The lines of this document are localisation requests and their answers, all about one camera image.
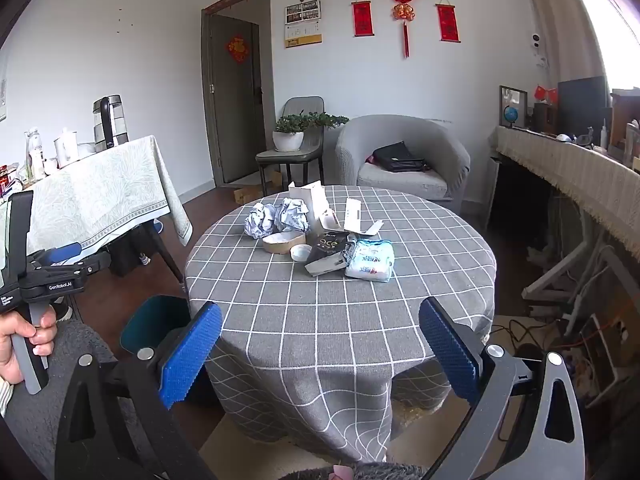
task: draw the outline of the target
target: white tablecloth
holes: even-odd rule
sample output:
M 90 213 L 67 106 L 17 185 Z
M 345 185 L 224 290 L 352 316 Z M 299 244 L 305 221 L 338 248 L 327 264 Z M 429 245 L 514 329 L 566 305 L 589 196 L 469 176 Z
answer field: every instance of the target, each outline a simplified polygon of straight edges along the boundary
M 27 251 L 79 242 L 94 254 L 134 227 L 171 213 L 183 245 L 193 228 L 167 173 L 154 136 L 79 160 L 30 187 L 33 190 Z M 6 204 L 0 206 L 0 248 L 4 246 Z M 4 267 L 0 250 L 0 269 Z

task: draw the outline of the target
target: gray plaid tablecloth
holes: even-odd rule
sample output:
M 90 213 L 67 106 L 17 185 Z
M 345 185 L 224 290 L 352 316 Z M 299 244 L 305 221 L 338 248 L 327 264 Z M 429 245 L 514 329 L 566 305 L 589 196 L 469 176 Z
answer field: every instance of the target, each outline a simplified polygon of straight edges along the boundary
M 452 212 L 399 192 L 328 186 L 344 220 L 347 197 L 362 200 L 362 227 L 396 255 L 389 283 L 312 278 L 289 255 L 269 254 L 243 235 L 252 204 L 209 228 L 192 251 L 186 283 L 192 313 L 215 301 L 225 316 L 206 363 L 225 411 L 249 437 L 299 446 L 348 462 L 382 460 L 396 399 L 437 409 L 449 383 L 418 326 L 436 296 L 480 337 L 494 316 L 495 258 Z M 263 199 L 280 203 L 287 193 Z

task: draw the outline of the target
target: gray chair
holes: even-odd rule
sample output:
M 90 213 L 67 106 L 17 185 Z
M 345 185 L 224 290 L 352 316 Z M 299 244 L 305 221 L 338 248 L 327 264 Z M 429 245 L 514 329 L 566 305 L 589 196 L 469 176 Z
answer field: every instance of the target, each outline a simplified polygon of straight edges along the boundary
M 404 140 L 432 171 L 391 173 L 366 159 L 374 150 Z M 436 123 L 400 115 L 371 115 L 349 121 L 336 145 L 340 184 L 369 186 L 419 196 L 460 212 L 470 158 L 460 142 Z
M 321 97 L 293 97 L 289 99 L 285 105 L 282 115 L 298 115 L 324 112 L 324 100 Z M 324 127 L 309 128 L 305 132 L 300 149 L 295 152 L 278 152 L 277 150 L 268 150 L 258 153 L 255 161 L 258 163 L 260 170 L 260 182 L 262 183 L 262 193 L 267 196 L 267 184 L 264 177 L 264 168 L 271 164 L 287 165 L 287 181 L 291 183 L 291 164 L 302 164 L 302 181 L 303 186 L 308 184 L 309 163 L 312 160 L 318 160 L 320 169 L 320 181 L 324 184 L 324 168 L 322 167 L 322 150 L 324 150 Z

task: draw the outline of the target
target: finger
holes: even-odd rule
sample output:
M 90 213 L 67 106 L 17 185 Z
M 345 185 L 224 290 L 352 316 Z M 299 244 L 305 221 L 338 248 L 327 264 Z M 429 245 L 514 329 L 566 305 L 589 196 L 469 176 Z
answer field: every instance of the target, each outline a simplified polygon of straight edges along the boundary
M 36 335 L 31 337 L 29 341 L 32 345 L 41 345 L 53 341 L 57 333 L 58 327 L 55 325 L 50 328 L 39 328 L 36 330 Z
M 22 337 L 33 337 L 36 329 L 17 312 L 10 312 L 0 316 L 0 336 L 18 334 Z
M 40 320 L 40 326 L 43 328 L 49 328 L 56 324 L 56 311 L 53 310 L 53 307 L 49 305 L 46 312 L 42 315 L 42 319 Z
M 54 343 L 53 341 L 50 341 L 49 343 L 46 343 L 44 345 L 34 346 L 33 353 L 42 357 L 49 356 L 53 354 L 53 347 Z

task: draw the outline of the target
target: electric kettle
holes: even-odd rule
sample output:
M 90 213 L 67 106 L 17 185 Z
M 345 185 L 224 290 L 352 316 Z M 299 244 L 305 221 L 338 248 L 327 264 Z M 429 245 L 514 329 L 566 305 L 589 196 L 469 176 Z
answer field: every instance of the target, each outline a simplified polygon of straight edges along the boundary
M 96 152 L 129 142 L 119 95 L 103 97 L 94 103 L 94 136 Z

